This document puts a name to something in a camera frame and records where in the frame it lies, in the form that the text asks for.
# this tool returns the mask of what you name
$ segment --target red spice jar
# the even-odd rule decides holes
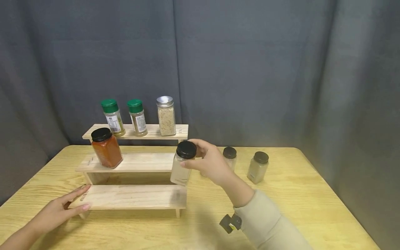
[[[107,168],[115,168],[122,161],[120,146],[109,128],[98,128],[92,132],[92,146],[100,161]]]

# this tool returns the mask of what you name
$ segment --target hand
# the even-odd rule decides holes
[[[182,167],[199,170],[219,186],[224,185],[234,175],[215,145],[200,139],[190,139],[189,141],[197,146],[196,157],[202,157],[202,159],[183,161],[180,163]]]
[[[67,209],[71,203],[70,201],[84,194],[89,188],[90,185],[83,185],[69,194],[52,200],[27,224],[27,226],[31,227],[39,234],[45,234],[73,216],[89,210],[89,204]]]

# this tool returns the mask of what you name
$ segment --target left hand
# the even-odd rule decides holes
[[[52,200],[27,224],[27,226],[33,228],[39,234],[46,234],[66,220],[89,210],[89,204],[67,209],[73,199],[84,194],[89,188],[90,185],[83,185],[69,194]]]

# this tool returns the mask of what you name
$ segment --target jar label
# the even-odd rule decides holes
[[[133,132],[136,132],[135,123],[133,122],[133,116],[130,116],[130,120],[132,121]]]
[[[138,131],[139,133],[145,131],[146,128],[146,120],[144,119],[144,114],[136,116],[136,123],[138,124]]]
[[[111,132],[115,133],[121,131],[120,123],[118,122],[118,116],[106,116],[106,118]]]

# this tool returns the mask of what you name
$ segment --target beige sleeve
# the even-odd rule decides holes
[[[244,207],[234,208],[242,231],[259,250],[312,250],[297,228],[260,190]]]

